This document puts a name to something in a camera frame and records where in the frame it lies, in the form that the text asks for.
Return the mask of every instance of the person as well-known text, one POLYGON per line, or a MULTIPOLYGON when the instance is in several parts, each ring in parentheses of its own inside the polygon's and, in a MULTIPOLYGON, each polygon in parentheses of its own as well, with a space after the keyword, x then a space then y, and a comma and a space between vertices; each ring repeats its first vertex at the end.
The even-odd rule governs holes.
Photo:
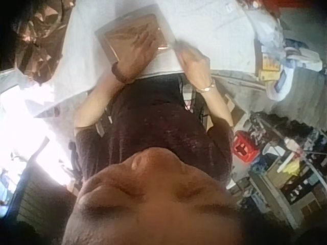
POLYGON ((175 51, 200 91, 213 126, 185 108, 180 76, 136 79, 155 57, 143 33, 80 107, 76 145, 85 183, 63 244, 238 244, 239 214, 226 191, 232 119, 211 78, 209 58, 185 43, 175 51), (101 137, 95 123, 111 105, 101 137))

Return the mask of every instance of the sleeve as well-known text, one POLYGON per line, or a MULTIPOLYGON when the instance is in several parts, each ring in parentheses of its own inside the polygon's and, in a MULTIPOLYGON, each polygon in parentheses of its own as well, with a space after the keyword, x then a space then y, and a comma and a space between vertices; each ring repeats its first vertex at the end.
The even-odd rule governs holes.
POLYGON ((101 136, 95 127, 84 129, 76 135, 76 148, 84 180, 97 173, 101 136))
POLYGON ((221 176, 223 181, 228 184, 232 168, 233 130, 224 119, 215 118, 213 124, 208 130, 207 135, 214 142, 221 158, 224 160, 221 176))

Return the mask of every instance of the clutter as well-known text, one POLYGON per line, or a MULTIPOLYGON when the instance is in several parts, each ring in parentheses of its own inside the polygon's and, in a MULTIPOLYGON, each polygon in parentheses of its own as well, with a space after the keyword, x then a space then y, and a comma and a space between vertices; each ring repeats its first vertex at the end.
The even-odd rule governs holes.
POLYGON ((272 146, 270 143, 267 143, 266 146, 262 150, 262 155, 267 153, 274 154, 275 156, 283 156, 285 154, 285 150, 280 146, 272 146))
POLYGON ((294 176, 298 176, 299 172, 300 172, 300 158, 294 159, 283 169, 283 173, 288 173, 294 176))
POLYGON ((302 47, 287 47, 285 50, 287 53, 285 65, 287 67, 302 67, 314 71, 322 70, 322 60, 317 52, 302 47))
POLYGON ((238 2, 250 20, 259 42, 276 60, 282 60, 286 53, 283 29, 279 21, 268 13, 261 0, 238 0, 238 2))
POLYGON ((278 81, 266 82, 267 97, 274 101, 282 101, 291 91, 294 69, 284 67, 278 81))
POLYGON ((250 164, 260 153, 244 131, 237 131, 235 133, 232 151, 246 165, 250 164))
POLYGON ((47 0, 28 22, 15 26, 18 34, 16 66, 39 84, 54 74, 65 38, 74 0, 47 0))

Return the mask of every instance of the wrist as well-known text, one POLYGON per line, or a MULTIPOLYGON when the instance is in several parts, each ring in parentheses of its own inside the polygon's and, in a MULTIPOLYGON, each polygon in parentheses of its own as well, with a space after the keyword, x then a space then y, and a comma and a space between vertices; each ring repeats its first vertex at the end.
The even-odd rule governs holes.
POLYGON ((214 79, 208 80, 208 82, 203 83, 203 86, 201 88, 196 87, 196 91, 200 94, 204 94, 209 92, 210 90, 213 90, 216 88, 216 82, 214 79))
POLYGON ((134 82, 134 78, 128 72, 128 68, 124 67, 121 62, 116 62, 111 67, 112 74, 115 75, 118 81, 124 84, 134 82))

